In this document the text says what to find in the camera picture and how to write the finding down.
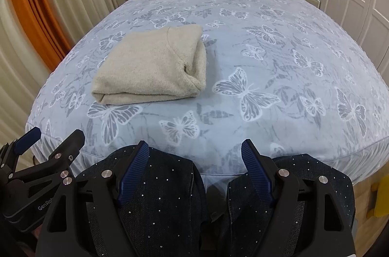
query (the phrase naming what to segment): blue gripper pad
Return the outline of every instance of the blue gripper pad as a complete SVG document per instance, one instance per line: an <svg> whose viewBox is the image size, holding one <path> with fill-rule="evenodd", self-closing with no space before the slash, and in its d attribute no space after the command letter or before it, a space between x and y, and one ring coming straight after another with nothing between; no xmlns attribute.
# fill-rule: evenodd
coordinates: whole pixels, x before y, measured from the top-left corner
<svg viewBox="0 0 389 257"><path fill-rule="evenodd" d="M256 157L256 150L253 150L252 147L245 140L242 143L242 159L246 169L248 171L248 175L251 178L252 184L259 196L259 198L267 203L272 203L274 201L272 195L272 183L265 173L260 161Z"/></svg>
<svg viewBox="0 0 389 257"><path fill-rule="evenodd" d="M143 175L146 164L149 161L150 149L146 142L143 142L138 151L134 152L137 154L120 181L120 192L117 197L120 206L131 201L135 189L141 181L141 176Z"/></svg>
<svg viewBox="0 0 389 257"><path fill-rule="evenodd" d="M23 153L40 140L40 129L34 127L15 142L14 153L23 155Z"/></svg>

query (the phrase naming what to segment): clothing on bed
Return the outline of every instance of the clothing on bed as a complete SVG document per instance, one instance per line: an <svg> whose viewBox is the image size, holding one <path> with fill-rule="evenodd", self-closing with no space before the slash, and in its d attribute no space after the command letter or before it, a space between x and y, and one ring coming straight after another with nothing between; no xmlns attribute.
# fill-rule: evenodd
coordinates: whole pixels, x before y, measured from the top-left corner
<svg viewBox="0 0 389 257"><path fill-rule="evenodd" d="M200 25L132 32L97 70L92 95L103 104L195 97L205 88L207 56Z"/></svg>

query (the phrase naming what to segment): wooden floor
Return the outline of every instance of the wooden floor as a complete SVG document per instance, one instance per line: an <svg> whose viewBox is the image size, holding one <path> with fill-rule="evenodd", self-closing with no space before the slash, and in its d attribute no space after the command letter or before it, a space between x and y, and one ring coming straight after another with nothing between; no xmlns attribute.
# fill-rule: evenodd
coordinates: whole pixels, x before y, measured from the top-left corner
<svg viewBox="0 0 389 257"><path fill-rule="evenodd" d="M388 216L366 219L367 211L374 207L375 202L375 194L370 192L370 186L386 175L389 175L389 162L374 175L354 186L355 216L358 220L358 233L355 239L357 257L363 257L388 222Z"/></svg>

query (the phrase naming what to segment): butterfly pattern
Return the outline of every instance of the butterfly pattern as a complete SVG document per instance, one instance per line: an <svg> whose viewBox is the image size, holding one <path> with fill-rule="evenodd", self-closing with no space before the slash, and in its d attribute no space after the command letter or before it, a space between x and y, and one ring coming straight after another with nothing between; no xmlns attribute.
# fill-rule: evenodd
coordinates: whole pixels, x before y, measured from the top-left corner
<svg viewBox="0 0 389 257"><path fill-rule="evenodd" d="M326 115L326 109L321 101L321 98L311 100L300 96L300 100L310 116L315 116L317 113L322 116Z"/></svg>
<svg viewBox="0 0 389 257"><path fill-rule="evenodd" d="M164 17L163 19L150 20L156 29L163 28L169 22L185 22L185 18L180 13L174 13L171 16Z"/></svg>
<svg viewBox="0 0 389 257"><path fill-rule="evenodd" d="M256 60L263 60L262 53L264 52L265 50L261 47L255 47L250 44L246 44L246 48L242 50L242 55L255 58Z"/></svg>
<svg viewBox="0 0 389 257"><path fill-rule="evenodd" d="M51 93L54 94L54 97L52 98L52 100L49 104L49 108L51 108L58 100L65 97L65 91L61 90L61 87L63 86L63 83L65 82L65 79L66 78L62 79L60 81L60 83L52 89Z"/></svg>
<svg viewBox="0 0 389 257"><path fill-rule="evenodd" d="M301 55L299 52L297 52L295 49L293 51L293 56L294 56L294 62L301 68L307 68L309 67L312 72L317 76L317 77L322 77L323 76L323 64L319 62L313 62L311 60L308 60L306 57Z"/></svg>
<svg viewBox="0 0 389 257"><path fill-rule="evenodd" d="M354 119L361 129L362 136L366 135L366 109L361 104L351 104L346 95L337 87L335 87L336 95L340 103L338 103L339 117L343 121Z"/></svg>
<svg viewBox="0 0 389 257"><path fill-rule="evenodd" d="M342 50L336 50L331 45L328 45L328 48L336 55L337 58L343 58L347 63L349 62L349 59L347 58L346 54Z"/></svg>
<svg viewBox="0 0 389 257"><path fill-rule="evenodd" d="M184 117L174 118L174 121L159 121L162 132L166 135L166 141L172 146L179 146L182 136L196 139L200 134L200 128L196 125L196 118L192 111L185 113Z"/></svg>
<svg viewBox="0 0 389 257"><path fill-rule="evenodd" d="M71 96L71 101L69 102L69 109L75 108L76 110L81 106L81 103L84 101L85 94L77 96L76 93L73 93Z"/></svg>
<svg viewBox="0 0 389 257"><path fill-rule="evenodd" d="M220 15L223 16L223 17L234 16L234 17L236 17L238 19L246 19L247 16L248 16L248 13L247 12L243 12L243 11L230 11L230 10L221 8L220 9Z"/></svg>
<svg viewBox="0 0 389 257"><path fill-rule="evenodd" d="M207 87L199 96L123 107L95 102L93 77L126 34L188 24L203 28L207 51ZM335 54L326 44L341 52ZM349 106L338 100L334 86L352 108L355 102L365 107L365 120L361 108L349 109L348 121L339 117L338 104ZM386 85L361 48L303 0L129 0L102 19L52 73L26 130L42 129L43 144L33 151L44 161L60 138L81 129L86 139L73 162L75 174L140 140L189 157L205 176L239 174L246 171L240 144L249 137L271 157L302 149L319 153L357 181L383 161L381 146L389 144L388 98ZM198 131L193 126L194 131L181 132L188 111ZM189 115L187 119L193 125ZM366 126L364 136L358 119ZM164 128L167 134L160 121L171 122ZM349 165L354 158L358 169Z"/></svg>
<svg viewBox="0 0 389 257"><path fill-rule="evenodd" d="M100 41L100 50L101 51L108 51L110 50L114 44L120 42L122 38L124 37L124 32L118 32L116 34L112 34L109 37L105 37Z"/></svg>
<svg viewBox="0 0 389 257"><path fill-rule="evenodd" d="M281 34L277 29L269 28L267 25L262 25L262 27L247 27L244 29L246 29L247 32L258 36L262 38L262 40L271 44L277 43L277 40L275 39L276 37L281 37L285 39L285 36Z"/></svg>
<svg viewBox="0 0 389 257"><path fill-rule="evenodd" d="M215 20L213 23L207 23L206 25L209 26L209 27L211 27L211 28L218 29L219 26L225 25L225 23L220 22L219 20Z"/></svg>
<svg viewBox="0 0 389 257"><path fill-rule="evenodd" d="M102 120L102 139L105 146L117 137L119 125L126 125L131 119L141 113L143 108L136 105L111 106L98 104L96 101L88 109L88 117Z"/></svg>
<svg viewBox="0 0 389 257"><path fill-rule="evenodd" d="M262 108L270 108L273 104L280 102L278 96L250 90L246 72L238 67L236 71L228 76L228 80L218 81L212 88L217 94L226 96L237 96L240 98L240 112L243 120L250 122L258 120L262 116Z"/></svg>

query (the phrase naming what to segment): butterfly print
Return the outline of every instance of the butterfly print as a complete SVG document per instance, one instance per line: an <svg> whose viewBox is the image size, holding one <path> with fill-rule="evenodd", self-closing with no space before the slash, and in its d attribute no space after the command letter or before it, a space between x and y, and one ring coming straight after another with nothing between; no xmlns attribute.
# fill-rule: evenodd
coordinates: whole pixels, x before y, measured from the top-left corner
<svg viewBox="0 0 389 257"><path fill-rule="evenodd" d="M157 11L157 15L160 15L162 13L165 13L166 11L169 11L169 10L172 10L174 9L175 7L170 7L170 8L164 8L163 6L158 6L157 8L155 8L154 10L151 10L151 11Z"/></svg>
<svg viewBox="0 0 389 257"><path fill-rule="evenodd" d="M347 99L346 95L337 87L335 87L336 95L340 103L338 103L338 114L341 120L349 121L354 119L361 129L362 136L366 135L366 124L365 124L365 112L366 109L361 104L351 104Z"/></svg>
<svg viewBox="0 0 389 257"><path fill-rule="evenodd" d="M262 5L262 7L259 8L264 14L273 17L275 14L278 16L281 16L284 14L284 11L272 9L268 6Z"/></svg>
<svg viewBox="0 0 389 257"><path fill-rule="evenodd" d="M223 17L229 17L229 16L234 16L238 19L246 19L248 16L247 12L242 12L242 11L230 11L224 8L220 9L220 15Z"/></svg>
<svg viewBox="0 0 389 257"><path fill-rule="evenodd" d="M352 83L354 86L356 85L355 83L355 80L354 80L354 77L353 75L351 74L351 71L348 71L347 69L345 69L344 67L342 67L346 73L347 73L347 76L346 76L346 80L349 81L350 83Z"/></svg>
<svg viewBox="0 0 389 257"><path fill-rule="evenodd" d="M121 22L114 21L114 23L111 23L109 26L106 27L106 30L117 29L117 28L120 27L124 22L126 22L126 21L121 21Z"/></svg>
<svg viewBox="0 0 389 257"><path fill-rule="evenodd" d="M320 113L322 116L326 115L326 109L321 101L321 98L316 98L315 100L311 100L305 97L300 97L300 100L309 115L315 116L317 113Z"/></svg>
<svg viewBox="0 0 389 257"><path fill-rule="evenodd" d="M75 108L77 110L81 106L81 103L83 102L84 98L85 94L77 96L77 94L74 93L71 97L71 101L69 102L69 109Z"/></svg>
<svg viewBox="0 0 389 257"><path fill-rule="evenodd" d="M264 41L269 42L271 44L276 44L275 37L282 37L285 38L278 30L271 29L267 25L262 25L262 27L248 27L244 28L248 29L247 32L254 34L260 38L262 38Z"/></svg>
<svg viewBox="0 0 389 257"><path fill-rule="evenodd" d="M336 55L337 58L343 58L347 63L349 62L349 59L347 58L346 54L342 50L336 50L331 45L328 45L328 48L332 50L332 52Z"/></svg>
<svg viewBox="0 0 389 257"><path fill-rule="evenodd" d="M301 40L301 44L302 44L302 46L305 46L305 47L307 47L307 48L312 48L312 49L317 48L316 46L314 46L313 44L311 44L311 43L308 41L308 39L302 39L302 40Z"/></svg>
<svg viewBox="0 0 389 257"><path fill-rule="evenodd" d="M250 90L246 72L238 67L236 71L228 76L228 80L218 81L212 88L213 92L226 96L237 96L240 98L240 112L243 120L255 121L262 116L263 108L270 108L273 104L280 102L280 98L272 94Z"/></svg>
<svg viewBox="0 0 389 257"><path fill-rule="evenodd" d="M112 34L109 37L106 37L100 41L100 50L101 51L108 51L112 48L114 43L120 42L125 33L124 32L118 32L116 34Z"/></svg>
<svg viewBox="0 0 389 257"><path fill-rule="evenodd" d="M185 18L181 16L180 13L174 13L169 17L164 17L163 19L150 20L156 29L163 28L169 22L185 22Z"/></svg>
<svg viewBox="0 0 389 257"><path fill-rule="evenodd" d="M242 50L242 55L255 58L256 60L263 60L262 53L265 50L261 47L255 47L250 44L246 44L246 49Z"/></svg>
<svg viewBox="0 0 389 257"><path fill-rule="evenodd" d="M66 77L64 79L62 79L60 81L60 83L57 86L55 86L53 88L53 90L51 91L51 93L54 94L54 97L49 104L49 108L51 108L58 100L65 97L65 92L63 90L61 90L61 87L63 86L63 83L65 82L65 79L66 79Z"/></svg>
<svg viewBox="0 0 389 257"><path fill-rule="evenodd" d="M211 27L211 28L218 29L219 26L225 25L225 23L220 22L220 21L218 21L218 20L215 20L213 23L207 23L206 25L209 26L209 27Z"/></svg>
<svg viewBox="0 0 389 257"><path fill-rule="evenodd" d="M182 136L196 139L200 134L200 128L196 125L196 118L192 111L188 111L184 117L174 118L174 121L159 121L162 132L166 135L167 142L172 146L179 146Z"/></svg>
<svg viewBox="0 0 389 257"><path fill-rule="evenodd" d="M84 58L82 60L80 60L78 63L77 63L77 67L80 68L87 60L89 59L89 57L87 55L84 56Z"/></svg>
<svg viewBox="0 0 389 257"><path fill-rule="evenodd" d="M101 105L94 102L88 110L88 117L100 118L101 134L103 142L108 146L119 133L119 124L127 124L135 115L141 113L143 108L141 106L112 106Z"/></svg>
<svg viewBox="0 0 389 257"><path fill-rule="evenodd" d="M319 62L313 62L305 58L295 49L293 49L294 62L301 68L309 67L317 77L323 76L323 64Z"/></svg>

